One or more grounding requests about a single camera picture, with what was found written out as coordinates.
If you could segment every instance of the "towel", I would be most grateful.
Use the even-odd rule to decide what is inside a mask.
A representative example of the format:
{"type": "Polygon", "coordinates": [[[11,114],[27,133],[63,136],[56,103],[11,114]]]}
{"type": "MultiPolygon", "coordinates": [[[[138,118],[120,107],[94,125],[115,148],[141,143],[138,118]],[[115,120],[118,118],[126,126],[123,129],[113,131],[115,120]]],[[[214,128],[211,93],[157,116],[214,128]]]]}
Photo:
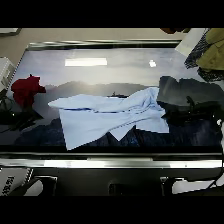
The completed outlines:
{"type": "Polygon", "coordinates": [[[48,103],[58,108],[68,150],[95,141],[107,132],[122,139],[137,129],[169,133],[161,117],[165,110],[157,102],[159,88],[149,87],[127,98],[76,95],[48,103]]]}

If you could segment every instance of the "red cloth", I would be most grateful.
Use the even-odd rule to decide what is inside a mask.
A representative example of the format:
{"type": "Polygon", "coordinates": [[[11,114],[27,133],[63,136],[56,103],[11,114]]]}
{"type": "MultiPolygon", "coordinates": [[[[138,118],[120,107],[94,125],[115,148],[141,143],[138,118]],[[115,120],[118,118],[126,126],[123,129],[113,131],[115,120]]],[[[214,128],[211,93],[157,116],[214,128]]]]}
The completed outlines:
{"type": "Polygon", "coordinates": [[[27,79],[18,79],[12,84],[11,90],[14,92],[14,100],[22,107],[32,106],[34,95],[46,93],[46,89],[39,85],[40,77],[30,75],[27,79]]]}

